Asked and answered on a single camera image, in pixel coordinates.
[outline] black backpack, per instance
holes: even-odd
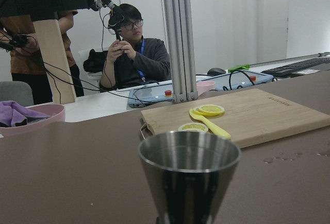
[[[89,51],[88,59],[84,61],[83,66],[86,72],[97,73],[102,72],[104,63],[107,59],[108,51],[95,51],[91,49]]]

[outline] wooden post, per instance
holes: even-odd
[[[42,20],[33,22],[45,68],[63,81],[72,84],[67,56],[65,54],[62,35],[58,20]],[[47,73],[51,85],[53,101],[56,104],[75,102],[76,94],[74,87]]]

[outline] table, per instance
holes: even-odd
[[[328,82],[329,71],[249,88],[330,114]],[[140,111],[1,139],[0,223],[155,223]],[[243,149],[215,223],[330,223],[329,137],[325,127]]]
[[[207,76],[196,76],[196,81],[205,78],[207,78]],[[169,80],[160,83],[165,84],[171,82],[172,81]],[[135,88],[137,87],[78,97],[74,103],[64,105],[65,121],[78,122],[134,110],[134,108],[127,105],[127,97],[129,90]]]

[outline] hand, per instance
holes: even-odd
[[[123,40],[123,41],[118,42],[118,45],[121,46],[121,50],[124,53],[126,53],[129,58],[131,58],[132,60],[135,59],[136,51],[133,49],[131,44],[129,44],[127,41]]]
[[[114,63],[118,57],[123,55],[123,51],[121,50],[122,46],[118,45],[119,40],[114,41],[108,50],[107,60]]]
[[[16,48],[15,50],[25,56],[29,56],[32,53],[39,51],[39,43],[35,33],[29,33],[27,36],[27,43],[23,48]]]

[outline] black cable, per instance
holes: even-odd
[[[8,40],[11,40],[11,37],[9,35],[6,35],[0,30],[0,33],[3,35],[2,37],[6,37]]]
[[[149,80],[145,84],[150,84],[150,83],[156,83],[156,84],[160,85],[160,83],[158,81],[155,81],[155,80]]]
[[[213,76],[213,75],[208,75],[208,74],[196,74],[197,76]]]
[[[0,36],[0,40],[1,41],[10,41],[10,39],[6,35]]]
[[[136,92],[137,91],[139,91],[140,89],[143,89],[143,88],[145,88],[147,85],[144,85],[143,87],[141,87],[141,88],[139,88],[139,89],[136,89],[134,92],[133,92],[133,95],[136,97],[136,99],[138,100],[138,101],[140,101],[141,102],[141,104],[143,104],[143,107],[146,107],[146,105],[145,105],[145,103],[143,103],[137,96],[136,96]]]
[[[110,82],[110,85],[111,85],[111,88],[113,88],[114,87],[114,85],[112,84],[112,82],[111,82],[111,80],[110,80],[110,78],[109,78],[109,76],[107,75],[107,73],[105,72],[105,67],[106,67],[106,65],[107,65],[107,59],[105,58],[105,56],[104,56],[104,50],[103,50],[103,40],[104,40],[104,28],[107,28],[106,26],[104,26],[104,18],[108,15],[108,14],[106,14],[105,16],[103,16],[103,19],[102,19],[102,17],[101,17],[101,9],[100,9],[100,12],[99,12],[99,14],[100,14],[100,19],[101,19],[101,22],[102,22],[102,40],[101,40],[101,50],[102,50],[102,57],[103,57],[103,59],[104,59],[104,66],[103,66],[103,70],[102,70],[102,72],[104,72],[104,75],[107,77],[107,79],[109,80],[109,82]]]
[[[68,72],[66,72],[65,70],[63,70],[63,69],[61,69],[61,68],[59,68],[59,67],[53,66],[53,65],[51,65],[51,64],[49,64],[49,63],[46,63],[46,62],[44,62],[44,63],[47,64],[47,65],[49,65],[49,66],[51,66],[51,67],[57,68],[57,69],[59,69],[59,70],[65,72],[67,75],[71,76],[73,79],[80,80],[79,78],[72,76],[71,74],[69,74]],[[118,96],[118,97],[123,97],[123,98],[127,98],[127,99],[133,99],[133,100],[136,100],[135,98],[131,98],[131,97],[127,97],[127,96],[122,96],[122,95],[119,95],[119,94],[111,93],[110,91],[107,91],[106,89],[102,89],[102,88],[100,88],[100,87],[97,87],[97,86],[91,84],[90,82],[87,82],[87,81],[84,81],[84,80],[81,80],[81,81],[82,81],[82,82],[86,82],[86,83],[92,85],[93,87],[97,88],[97,90],[95,90],[95,89],[89,89],[89,88],[82,87],[82,86],[79,86],[79,85],[75,85],[75,84],[73,84],[73,83],[70,83],[70,82],[67,82],[67,81],[64,81],[64,80],[60,79],[59,77],[55,76],[53,73],[51,73],[51,72],[50,72],[49,70],[47,70],[46,68],[45,68],[45,70],[46,70],[49,74],[51,74],[52,76],[54,76],[55,78],[57,78],[58,80],[60,80],[60,81],[62,81],[62,82],[65,82],[65,83],[67,83],[67,84],[69,84],[69,85],[72,85],[72,86],[78,87],[78,88],[82,88],[82,89],[86,89],[86,90],[92,90],[92,91],[100,91],[100,90],[103,90],[103,91],[105,91],[105,92],[107,92],[107,93],[109,93],[109,94],[112,94],[112,95],[115,95],[115,96]],[[154,103],[158,103],[158,102],[165,102],[165,101],[167,101],[167,100],[161,100],[161,101],[147,101],[147,100],[140,100],[140,102],[141,102],[141,101],[143,101],[143,102],[145,102],[145,103],[153,103],[153,104],[154,104]]]
[[[106,17],[107,15],[110,15],[110,13],[106,13],[106,14],[103,16],[103,18],[102,18],[102,16],[101,16],[101,9],[99,10],[98,13],[99,13],[99,15],[100,15],[100,19],[101,19],[101,21],[102,21],[102,25],[103,25],[103,27],[105,27],[106,29],[108,29],[108,27],[104,25],[104,19],[105,19],[105,17]]]
[[[58,92],[59,95],[60,95],[60,104],[62,104],[62,100],[61,100],[61,98],[62,98],[62,96],[61,96],[61,92],[60,92],[60,90],[58,89],[58,87],[57,87],[57,85],[56,85],[56,81],[55,81],[54,77],[52,76],[52,73],[49,73],[49,71],[47,71],[47,70],[46,70],[46,73],[49,74],[49,76],[53,79],[53,81],[54,81],[54,85],[55,85],[55,88],[57,89],[57,92]]]
[[[249,81],[252,83],[252,85],[255,85],[254,82],[252,81],[252,79],[247,75],[247,73],[245,73],[244,71],[241,71],[241,70],[234,70],[229,75],[229,88],[230,88],[230,90],[233,90],[233,88],[232,88],[232,75],[233,75],[234,72],[240,72],[240,73],[244,74],[249,79]]]

